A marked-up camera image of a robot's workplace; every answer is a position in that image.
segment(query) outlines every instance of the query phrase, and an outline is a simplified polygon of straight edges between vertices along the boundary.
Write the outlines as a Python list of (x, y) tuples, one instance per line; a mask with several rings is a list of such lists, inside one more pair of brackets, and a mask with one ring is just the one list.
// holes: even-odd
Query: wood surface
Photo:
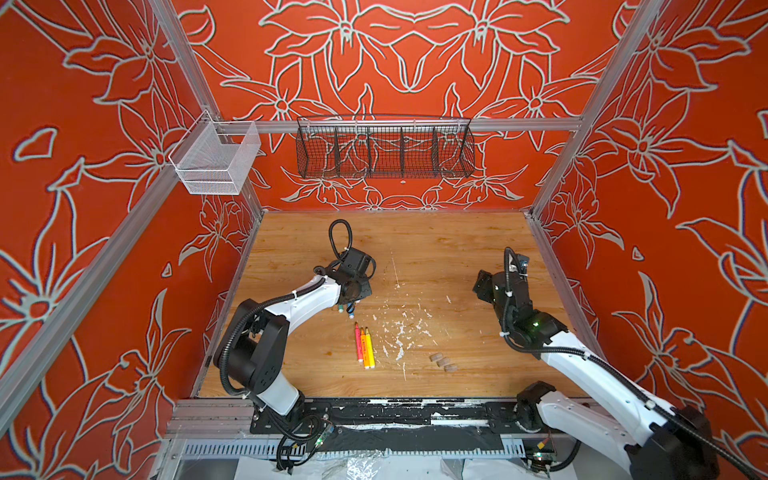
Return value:
[[(357, 305), (355, 319), (324, 310), (289, 337), (283, 373), (307, 396), (510, 397), (537, 380), (567, 396), (584, 396), (557, 370), (512, 351), (498, 335), (491, 306), (472, 292), (480, 269), (502, 270), (510, 246), (531, 258), (535, 307), (571, 326), (521, 213), (268, 213), (230, 318), (243, 300), (289, 293), (312, 277), (315, 265), (330, 263), (327, 231), (336, 218), (351, 223), (354, 247), (378, 267), (372, 295)], [(335, 235), (341, 250), (343, 226)], [(355, 321), (370, 329), (375, 369), (357, 361)], [(434, 353), (450, 358), (458, 371), (443, 371), (429, 360)], [(200, 396), (226, 396), (215, 366)]]

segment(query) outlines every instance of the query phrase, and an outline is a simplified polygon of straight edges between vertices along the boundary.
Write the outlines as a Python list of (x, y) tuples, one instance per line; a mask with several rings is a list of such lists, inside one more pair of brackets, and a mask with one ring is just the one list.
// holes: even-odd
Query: yellow marker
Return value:
[(376, 359), (373, 358), (373, 344), (371, 343), (371, 332), (366, 327), (366, 347), (368, 347), (368, 357), (371, 359), (371, 368), (376, 368)]
[(360, 329), (360, 343), (362, 345), (362, 364), (367, 368), (371, 368), (371, 360), (368, 357), (368, 345), (366, 342), (366, 334)]

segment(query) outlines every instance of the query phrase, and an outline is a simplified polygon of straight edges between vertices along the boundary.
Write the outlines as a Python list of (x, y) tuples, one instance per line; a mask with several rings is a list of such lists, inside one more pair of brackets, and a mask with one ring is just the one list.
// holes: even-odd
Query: red marker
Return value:
[(355, 322), (355, 346), (357, 347), (357, 361), (362, 362), (362, 343), (360, 343), (360, 327)]

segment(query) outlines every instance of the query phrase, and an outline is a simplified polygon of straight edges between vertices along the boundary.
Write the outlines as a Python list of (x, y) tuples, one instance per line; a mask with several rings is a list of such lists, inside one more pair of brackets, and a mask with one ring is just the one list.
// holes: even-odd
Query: black wire basket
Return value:
[(367, 114), (297, 122), (303, 178), (459, 178), (475, 172), (469, 118)]

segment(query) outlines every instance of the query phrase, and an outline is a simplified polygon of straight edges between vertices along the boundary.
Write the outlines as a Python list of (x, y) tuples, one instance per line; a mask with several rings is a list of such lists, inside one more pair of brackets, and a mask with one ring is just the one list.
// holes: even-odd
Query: wooden table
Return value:
[[(584, 393), (533, 356), (499, 338), (491, 306), (472, 287), (480, 269), (502, 270), (504, 247), (531, 258), (536, 308), (570, 325), (521, 213), (269, 213), (264, 217), (230, 311), (245, 299), (264, 301), (303, 285), (315, 265), (333, 260), (327, 230), (345, 218), (354, 247), (378, 263), (373, 294), (355, 319), (324, 310), (288, 339), (283, 372), (307, 396), (510, 397), (537, 380), (567, 396)], [(346, 246), (343, 226), (335, 230)], [(370, 329), (376, 368), (358, 363), (354, 322)], [(440, 352), (458, 366), (447, 373), (429, 360)], [(201, 397), (226, 396), (211, 366)]]

